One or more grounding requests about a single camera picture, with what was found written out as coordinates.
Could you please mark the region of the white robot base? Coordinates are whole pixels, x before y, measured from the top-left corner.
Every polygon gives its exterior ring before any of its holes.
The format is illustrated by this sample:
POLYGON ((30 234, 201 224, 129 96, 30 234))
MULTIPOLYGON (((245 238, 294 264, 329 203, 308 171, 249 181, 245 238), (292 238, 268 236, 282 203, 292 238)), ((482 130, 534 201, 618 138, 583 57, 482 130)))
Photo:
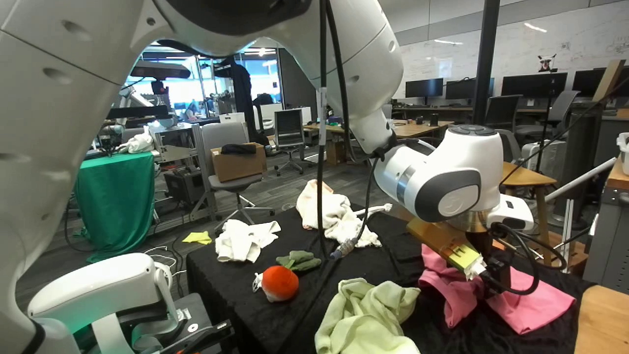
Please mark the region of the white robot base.
POLYGON ((176 299, 174 273, 148 254, 115 256, 46 285, 28 305, 58 321, 78 350, 97 354, 219 354, 235 334, 215 325, 199 293, 176 299))

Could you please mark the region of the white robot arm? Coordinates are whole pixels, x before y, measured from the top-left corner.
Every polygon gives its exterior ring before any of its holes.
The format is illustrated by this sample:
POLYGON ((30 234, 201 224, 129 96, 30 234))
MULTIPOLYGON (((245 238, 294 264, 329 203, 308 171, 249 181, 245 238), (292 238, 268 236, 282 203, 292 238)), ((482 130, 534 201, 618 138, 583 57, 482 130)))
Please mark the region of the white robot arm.
POLYGON ((327 98, 349 106, 349 128, 382 153, 376 181, 416 216, 443 222, 482 210, 486 224, 534 224, 498 183, 500 136, 455 126, 429 155, 394 142, 382 106, 404 79, 404 57, 380 0, 0 0, 0 346, 78 354, 70 327, 17 305, 17 283, 54 238, 89 144, 142 51, 172 39, 199 55, 233 55, 268 37, 327 98))

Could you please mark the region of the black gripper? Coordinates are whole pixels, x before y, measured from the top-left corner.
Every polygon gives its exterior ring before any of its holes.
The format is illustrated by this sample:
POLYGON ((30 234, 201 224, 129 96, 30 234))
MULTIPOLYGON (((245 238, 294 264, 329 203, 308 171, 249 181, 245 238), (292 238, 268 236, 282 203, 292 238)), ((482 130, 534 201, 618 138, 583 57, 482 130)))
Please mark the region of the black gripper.
POLYGON ((534 295, 541 285, 543 269, 569 266, 559 250, 508 224, 494 224, 490 240, 504 244, 504 250, 488 252, 488 269, 482 279, 498 293, 534 295))

